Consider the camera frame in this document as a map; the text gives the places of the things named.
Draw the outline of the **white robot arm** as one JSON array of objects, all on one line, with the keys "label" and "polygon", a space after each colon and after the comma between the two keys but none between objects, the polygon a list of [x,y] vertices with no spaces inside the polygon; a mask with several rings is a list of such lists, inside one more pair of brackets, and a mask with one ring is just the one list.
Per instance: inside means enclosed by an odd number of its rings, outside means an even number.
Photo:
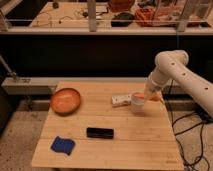
[{"label": "white robot arm", "polygon": [[144,90],[145,100],[152,99],[169,79],[176,81],[211,117],[213,117],[213,83],[189,70],[189,56],[184,50],[163,51],[155,57]]}]

